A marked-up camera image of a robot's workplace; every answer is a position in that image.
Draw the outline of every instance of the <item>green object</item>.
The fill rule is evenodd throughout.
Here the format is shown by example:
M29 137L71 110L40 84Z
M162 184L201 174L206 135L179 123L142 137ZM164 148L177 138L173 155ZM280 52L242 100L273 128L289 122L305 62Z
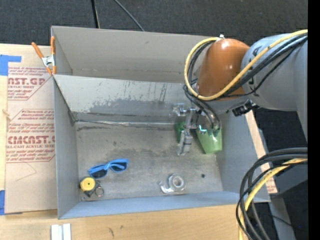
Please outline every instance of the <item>green object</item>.
M196 130L196 135L206 154L213 154L222 150L222 131L216 130L214 133Z
M175 125L176 140L180 143L181 132L185 129L186 122L178 122Z

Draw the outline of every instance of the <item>sunglasses lens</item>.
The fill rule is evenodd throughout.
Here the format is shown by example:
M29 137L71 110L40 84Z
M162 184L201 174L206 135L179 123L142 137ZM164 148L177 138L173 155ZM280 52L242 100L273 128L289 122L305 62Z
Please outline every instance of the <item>sunglasses lens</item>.
M93 173L91 173L91 177L98 179L101 177L104 177L107 175L107 171L106 170L99 170L99 171L95 171Z
M117 162L117 163L111 164L110 168L114 172L121 172L121 171L124 171L125 169L127 169L127 166L128 166L127 162Z

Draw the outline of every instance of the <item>yellow cable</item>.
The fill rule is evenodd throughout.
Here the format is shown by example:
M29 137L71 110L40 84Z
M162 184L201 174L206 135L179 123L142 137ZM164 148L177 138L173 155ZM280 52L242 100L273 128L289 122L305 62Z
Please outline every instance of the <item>yellow cable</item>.
M190 63L190 58L193 55L193 53L195 52L195 50L200 47L201 45L203 45L204 43L210 42L210 41L217 41L220 40L221 38L219 37L212 37L212 38L207 38L201 42L199 42L198 44L196 44L193 49L191 50L191 52L188 54L186 61L185 61L185 66L184 66L184 82L188 88L188 90L198 99L203 100L203 101L210 101L216 98L219 98L220 96L222 96L226 91L228 91L233 85L236 84L236 82L252 67L252 65L254 63L257 62L258 59L261 58L262 55L264 55L266 52L268 52L271 48L273 48L274 46L278 45L279 43L290 39L292 37L301 35L301 34L305 34L308 33L307 29L304 30L299 30L296 32L293 32L291 34L288 34L278 40L276 40L275 42L273 42L272 44L270 44L268 47L264 48L248 65L246 65L246 67L230 82L228 83L228 85L226 87L224 87L221 91L219 91L218 93L216 93L215 95L212 96L202 96L199 95L190 85L189 80L188 80L188 67L189 67L189 63Z
M252 189L252 191L250 192L250 194L248 195L245 203L244 203L244 208L247 211L249 208L249 205L251 203L251 201L254 199L255 195L257 194L257 192L262 188L262 186L274 175L276 175L277 173L279 173L280 171L282 171L283 169L287 168L290 166L290 164L295 164L295 163L301 163L304 161L307 161L307 158L294 158L291 159L287 162L284 162L283 165L284 166L280 166L280 167L276 167L270 171L268 171L263 177L262 179L254 186L254 188ZM244 216L243 214L240 215L240 221L241 224L244 225ZM242 229L239 226L238 228L238 238L239 240L243 240L243 234L242 234Z

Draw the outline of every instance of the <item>cardboard sheet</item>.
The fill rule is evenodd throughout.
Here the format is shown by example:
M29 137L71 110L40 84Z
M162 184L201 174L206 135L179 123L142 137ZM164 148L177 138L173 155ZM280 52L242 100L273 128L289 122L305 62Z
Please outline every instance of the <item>cardboard sheet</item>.
M50 55L50 47L39 48L44 56ZM56 209L52 77L31 45L0 44L0 54L20 57L20 62L8 61L6 84L1 85L7 89L3 92L7 102L2 101L1 107L1 124L6 129L6 134L1 133L5 140L1 144L5 150L1 152L1 164L5 160L4 212Z

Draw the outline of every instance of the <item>black cable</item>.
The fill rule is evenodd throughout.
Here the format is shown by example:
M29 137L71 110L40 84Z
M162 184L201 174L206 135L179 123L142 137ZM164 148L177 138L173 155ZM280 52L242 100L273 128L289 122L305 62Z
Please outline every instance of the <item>black cable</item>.
M131 13L118 1L118 0L114 0L120 7L122 10L124 10L124 12L126 14L129 15L129 17L134 21L134 23L142 30L142 31L145 31L143 29L143 27L139 24L139 22L131 15Z
M288 164L288 165L285 165L287 166L289 169L292 168L293 166L297 166L297 165L303 165L304 163L303 162L297 162L297 163L291 163L291 164ZM250 231L254 234L254 236L258 239L258 240L262 240L262 238L258 235L257 231L255 230L255 228L253 227L252 223L250 222L250 218L247 214L247 211L245 209L245 202L244 202L244 197L246 194L249 194L252 190L252 188L256 185L256 183L262 179L263 176L265 176L269 171L273 170L274 168L278 168L278 167L282 167L284 166L283 164L281 165L277 165L277 166L274 166L272 168L269 168L267 169L266 171L262 172L255 180L254 182L252 182L248 188L246 190L243 190L243 192L240 192L240 199L237 203L237 206L236 206L236 219L238 221L238 224L239 226L241 227L242 231L247 235L247 237L249 239L253 239L252 236L250 235L250 233L245 229L244 225L242 225L242 222L240 220L240 217L239 217L239 214L238 214L238 210L239 210L239 207L241 209L241 212L242 212L242 215L243 215L243 218L244 218L244 222L248 225L248 227L250 228Z
M212 44L214 41L208 41L204 44L202 44L200 47L197 48L197 50L195 51L194 55L191 58L191 61L188 65L188 70L187 70L187 75L188 75L188 80L189 83L192 82L192 73L193 73L193 69L195 66L195 63L197 61L197 58L199 57L199 55L202 53L202 51L210 44Z
M295 41L297 41L303 37L304 37L303 40L294 43ZM238 88L243 86L246 82L248 82L252 77L254 77L258 72L260 72L262 69L264 69L268 64L270 64L272 61L277 59L279 56L283 55L284 53L286 53L289 50L291 50L291 52L293 52L295 48L302 45L307 39L308 39L308 36L306 36L306 34L303 34L303 35L296 36L295 38L292 38L289 41L287 41L286 43L280 45L275 51L273 51L271 54L269 54L261 63L256 65L256 67L254 69L252 69L250 73L248 73L246 76L242 77L242 79L240 79L234 86L232 86L229 90L227 90L221 96L221 99L224 97L231 97L231 95L228 96L228 94L233 93L235 90L237 90Z
M265 175L265 173L267 173L270 169L268 169L265 172L263 172L262 174L260 174L260 176L258 176L258 178L252 183L251 181L252 181L252 177L253 177L254 171L260 165L265 164L267 162L278 161L278 160L291 160L292 158L306 158L307 157L307 153L308 153L308 149L307 148L287 148L287 149L281 149L281 150L273 151L273 152L271 152L269 154L264 155L260 159L258 159L258 161L256 161L254 163L254 165L247 171L247 173L243 177L242 182L241 182L241 186L240 186L240 192L239 192L240 193L240 199L239 199L239 202L238 202L238 205L237 205L236 213L238 213L238 209L239 209L239 206L240 206L241 211L243 213L243 217L244 217L245 221L247 222L248 227L251 229L252 233L258 239L261 239L261 238L258 236L258 233L256 232L256 230L254 229L253 225L250 222L250 219L248 217L247 211L245 209L245 203L243 201L243 198L246 195L246 193L249 193L251 191L252 186L254 186L256 184L256 182L263 175ZM248 184L248 188L247 188L246 191L244 191L247 179L248 179L248 183L247 183Z
M92 12L93 12L93 17L94 17L94 24L96 29L100 29L100 24L98 20L98 14L97 14L97 9L95 5L95 0L91 0L91 7L92 7Z
M256 161L256 163L247 171L247 173L245 174L242 182L241 182L241 186L240 186L240 195L243 194L244 192L244 187L246 184L247 179L249 178L249 182L248 182L248 186L252 186L254 185L254 183L251 183L251 179L252 179L252 175L254 173L254 171L261 166L262 164L265 164L266 162L272 162L272 161L277 161L277 160L283 160L283 159L287 159L290 160L294 157L299 157L299 158L305 158L306 154L301 155L300 153L305 153L308 152L308 149L305 148L288 148L288 149L282 149L282 150L277 150L274 152L271 152L269 154L266 154L265 156L261 157L258 161ZM244 206L244 202L241 203L241 209L242 212L244 213L244 217L245 219L248 221L248 217L246 216L246 211L245 211L245 206ZM249 227L253 228L252 224L250 222L248 222Z
M256 65L256 67L250 72L248 73L245 77L243 77L240 81L238 81L233 87L231 87L229 90L227 90L223 95L221 95L218 98L212 99L212 101L215 100L220 100L220 99L224 99L224 98L236 98L236 97L242 97L242 96L247 96L250 95L252 93L254 93L255 91L257 91L258 88L261 87L262 83L268 78L268 76L270 76L270 74L281 64L278 63L273 69L272 72L269 72L268 74L266 74L264 76L264 78L262 79L262 81L249 93L245 93L245 94L236 94L236 95L228 95L230 93L233 93L235 90L237 90L238 88L240 88L241 86L243 86L247 81L249 81L254 75L256 75L258 72L260 72L266 65L268 65L269 63L271 63L272 61L274 61L276 58L278 58L279 56L283 55L285 52L291 50L291 52L288 54L288 56L294 51L295 48L297 48L298 46L300 46L301 44L303 44L306 40L308 39L308 34L301 34L298 36L295 36L293 38L291 38L289 41L285 42L284 44L280 45L277 49L275 49L275 51L273 51L271 54L269 54L267 56L266 59L264 59L261 63L259 63L258 65ZM192 75L192 71L193 71L193 67L195 64L195 60L198 58L199 54L198 52L202 52L203 49L201 49L204 45L206 44L211 44L213 43L213 41L210 41L208 43L204 43L202 46L200 46L197 50L197 52L195 53L195 55L192 57L189 65L188 65L188 80L189 82L191 82L191 75Z

